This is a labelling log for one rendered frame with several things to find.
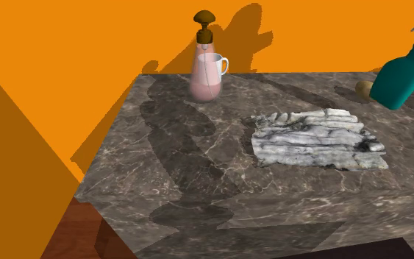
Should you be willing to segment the pink soap dispenser brown pump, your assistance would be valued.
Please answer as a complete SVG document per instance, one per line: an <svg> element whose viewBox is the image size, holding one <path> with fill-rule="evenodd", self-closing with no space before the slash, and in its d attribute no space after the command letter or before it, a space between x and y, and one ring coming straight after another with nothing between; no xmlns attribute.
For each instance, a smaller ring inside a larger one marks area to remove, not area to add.
<svg viewBox="0 0 414 259"><path fill-rule="evenodd" d="M190 94L198 102L210 102L221 93L222 80L217 85L203 85L199 82L196 73L200 54L217 53L213 44L213 32L208 28L209 24L215 21L215 16L209 10L201 10L194 15L193 20L201 24L201 29L196 33L196 47L190 76Z"/></svg>

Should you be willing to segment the white mug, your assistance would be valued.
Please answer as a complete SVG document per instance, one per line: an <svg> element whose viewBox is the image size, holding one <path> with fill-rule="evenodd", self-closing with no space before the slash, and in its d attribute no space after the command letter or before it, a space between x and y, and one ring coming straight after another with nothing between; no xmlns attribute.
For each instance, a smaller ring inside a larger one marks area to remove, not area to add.
<svg viewBox="0 0 414 259"><path fill-rule="evenodd" d="M198 56L197 77L203 85L217 85L229 68L229 60L217 53L206 52Z"/></svg>

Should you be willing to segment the grey white crumpled cloth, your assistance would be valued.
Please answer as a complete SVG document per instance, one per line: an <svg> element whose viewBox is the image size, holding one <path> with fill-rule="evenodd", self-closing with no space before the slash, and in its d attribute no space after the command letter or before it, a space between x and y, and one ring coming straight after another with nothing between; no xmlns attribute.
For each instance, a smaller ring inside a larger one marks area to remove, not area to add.
<svg viewBox="0 0 414 259"><path fill-rule="evenodd" d="M339 171L387 169L385 146L348 110L252 116L251 136L260 166L282 164Z"/></svg>

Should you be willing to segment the yellow-brown potato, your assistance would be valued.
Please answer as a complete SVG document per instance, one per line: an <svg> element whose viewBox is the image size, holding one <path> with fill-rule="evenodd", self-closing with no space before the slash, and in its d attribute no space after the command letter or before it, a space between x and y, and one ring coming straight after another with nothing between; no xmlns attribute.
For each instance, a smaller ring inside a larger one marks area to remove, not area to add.
<svg viewBox="0 0 414 259"><path fill-rule="evenodd" d="M355 85L355 92L361 99L364 99L368 102L373 102L374 100L370 97L372 86L373 86L373 82L359 81Z"/></svg>

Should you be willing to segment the teal spray bottle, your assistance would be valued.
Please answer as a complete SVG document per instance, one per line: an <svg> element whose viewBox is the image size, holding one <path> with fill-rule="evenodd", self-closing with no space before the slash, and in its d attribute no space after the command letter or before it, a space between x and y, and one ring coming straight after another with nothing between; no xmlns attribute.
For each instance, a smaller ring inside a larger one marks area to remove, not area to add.
<svg viewBox="0 0 414 259"><path fill-rule="evenodd" d="M382 106L399 109L414 91L414 44L409 53L384 64L368 97Z"/></svg>

